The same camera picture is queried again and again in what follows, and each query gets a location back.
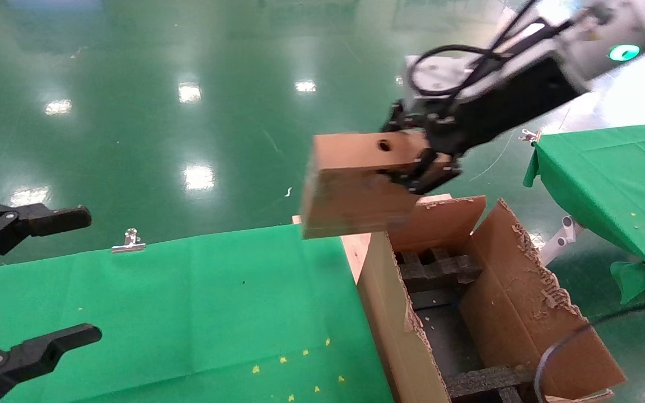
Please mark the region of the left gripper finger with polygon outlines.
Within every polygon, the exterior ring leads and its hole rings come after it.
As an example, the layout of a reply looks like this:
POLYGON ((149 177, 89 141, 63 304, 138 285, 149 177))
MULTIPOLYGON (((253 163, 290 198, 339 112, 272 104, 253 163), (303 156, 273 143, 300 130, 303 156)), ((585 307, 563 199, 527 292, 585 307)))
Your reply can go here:
POLYGON ((66 352, 101 339, 99 327, 79 324, 0 349, 0 400, 20 383, 52 373, 66 352))
POLYGON ((0 204, 0 257, 8 254, 28 237, 44 237, 89 227, 89 209, 51 210, 42 203, 20 207, 0 204))

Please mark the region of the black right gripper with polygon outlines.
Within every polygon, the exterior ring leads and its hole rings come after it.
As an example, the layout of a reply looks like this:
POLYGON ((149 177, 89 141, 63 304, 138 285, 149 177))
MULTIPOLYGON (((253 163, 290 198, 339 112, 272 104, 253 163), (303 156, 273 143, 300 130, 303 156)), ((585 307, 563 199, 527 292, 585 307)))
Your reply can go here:
POLYGON ((396 100, 384 123, 384 132, 424 130, 433 150, 425 148, 410 168, 388 170, 387 178, 410 194, 426 195, 461 175, 456 154, 488 143, 580 94, 581 87, 566 77, 558 62, 545 57, 480 95, 457 102, 451 123, 433 123, 429 119, 433 100, 396 100))

